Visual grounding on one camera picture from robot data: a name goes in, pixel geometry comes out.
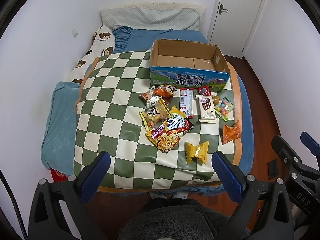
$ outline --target gray fleece fabric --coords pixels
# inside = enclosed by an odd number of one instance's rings
[[[194,199],[155,198],[124,225],[118,240],[213,240],[228,220]],[[241,239],[249,233],[246,229]]]

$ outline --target red and white snack box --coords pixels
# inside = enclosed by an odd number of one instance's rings
[[[180,88],[179,110],[188,118],[193,118],[193,90],[193,88]]]

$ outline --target bear print body pillow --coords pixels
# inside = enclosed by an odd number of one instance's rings
[[[84,57],[76,64],[73,71],[68,75],[67,81],[83,79],[88,66],[96,57],[112,54],[115,49],[116,38],[112,31],[105,25],[94,32],[92,46]]]

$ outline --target metal bolt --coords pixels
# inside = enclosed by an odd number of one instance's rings
[[[262,207],[260,207],[260,208],[258,209],[258,211],[257,211],[257,217],[260,215],[261,210],[262,210]]]
[[[251,174],[247,175],[247,180],[248,181],[254,181],[255,177]]]
[[[277,179],[277,182],[278,182],[280,185],[283,184],[283,180],[282,180],[281,178],[278,178],[278,179]]]
[[[46,179],[41,179],[41,180],[39,180],[39,184],[43,185],[46,181],[47,181]]]
[[[68,177],[68,180],[69,181],[74,181],[76,179],[76,176],[75,175],[70,175],[69,177]]]

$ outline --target chocolate egg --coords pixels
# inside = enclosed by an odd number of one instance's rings
[[[216,106],[219,103],[219,97],[218,96],[213,96],[212,100],[213,100],[213,105],[214,106]]]

